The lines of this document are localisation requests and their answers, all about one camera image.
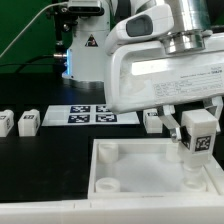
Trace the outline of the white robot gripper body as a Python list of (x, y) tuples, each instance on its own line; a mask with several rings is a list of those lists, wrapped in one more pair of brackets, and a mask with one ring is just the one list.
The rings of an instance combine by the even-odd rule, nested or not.
[(158, 41), (126, 45), (109, 59), (105, 99), (114, 113), (177, 105), (224, 95), (224, 44), (165, 53)]

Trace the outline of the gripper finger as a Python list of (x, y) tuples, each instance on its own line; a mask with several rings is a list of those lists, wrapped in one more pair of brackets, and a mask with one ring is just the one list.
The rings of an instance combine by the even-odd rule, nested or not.
[(211, 97), (203, 100), (206, 109), (207, 123), (209, 128), (216, 128), (217, 132), (221, 131), (219, 119), (223, 110), (223, 99), (221, 97)]
[(163, 105), (157, 108), (158, 117), (163, 125), (169, 130), (170, 137), (174, 143), (182, 140), (180, 125), (173, 117), (175, 114), (175, 107), (173, 105)]

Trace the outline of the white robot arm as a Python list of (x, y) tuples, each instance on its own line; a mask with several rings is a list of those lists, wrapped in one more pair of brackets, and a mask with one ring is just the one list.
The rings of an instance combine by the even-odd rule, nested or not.
[(115, 114), (156, 108), (175, 140), (174, 105), (202, 100), (219, 117), (224, 96), (224, 32), (205, 0), (69, 0), (77, 17), (67, 50), (68, 84), (104, 88)]

